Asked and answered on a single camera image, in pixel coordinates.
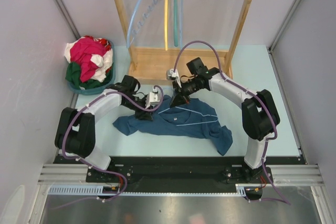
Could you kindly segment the blue t-shirt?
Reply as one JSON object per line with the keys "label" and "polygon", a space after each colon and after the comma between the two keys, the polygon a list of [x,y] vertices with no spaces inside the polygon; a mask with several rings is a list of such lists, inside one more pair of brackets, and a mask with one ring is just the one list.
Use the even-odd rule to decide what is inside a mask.
{"label": "blue t-shirt", "polygon": [[[134,115],[121,116],[113,122],[113,126],[122,134],[129,136],[137,131],[153,135],[187,136],[207,139],[212,142],[220,155],[225,155],[233,143],[232,132],[220,122],[211,124],[175,126],[160,117],[157,113],[170,108],[171,97],[165,95],[161,106],[152,114],[153,121],[137,120]],[[183,108],[211,111],[210,105],[198,98],[191,98],[189,104],[179,105]]]}

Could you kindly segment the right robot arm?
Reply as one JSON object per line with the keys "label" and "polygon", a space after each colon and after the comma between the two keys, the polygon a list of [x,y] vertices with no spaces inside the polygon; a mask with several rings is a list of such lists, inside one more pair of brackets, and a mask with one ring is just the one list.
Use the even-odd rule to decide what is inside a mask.
{"label": "right robot arm", "polygon": [[190,102],[190,95],[201,90],[215,92],[236,104],[242,111],[242,125],[248,135],[247,152],[242,169],[243,179],[254,183],[265,168],[267,142],[277,138],[280,117],[271,93],[264,89],[254,92],[235,83],[220,69],[208,69],[200,58],[187,63],[192,74],[182,82],[176,69],[169,69],[166,78],[172,80],[174,95],[170,107]]}

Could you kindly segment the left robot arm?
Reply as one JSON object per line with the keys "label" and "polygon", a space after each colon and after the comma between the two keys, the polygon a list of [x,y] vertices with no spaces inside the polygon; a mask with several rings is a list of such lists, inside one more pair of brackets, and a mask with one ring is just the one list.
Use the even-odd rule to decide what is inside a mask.
{"label": "left robot arm", "polygon": [[125,75],[121,82],[107,86],[82,109],[64,108],[55,137],[55,146],[62,151],[64,158],[83,160],[85,164],[98,168],[97,174],[103,181],[112,181],[116,169],[110,165],[111,157],[96,144],[96,123],[119,106],[134,111],[137,119],[152,120],[152,112],[160,104],[162,93],[154,87],[139,98],[136,94],[140,87],[136,78]]}

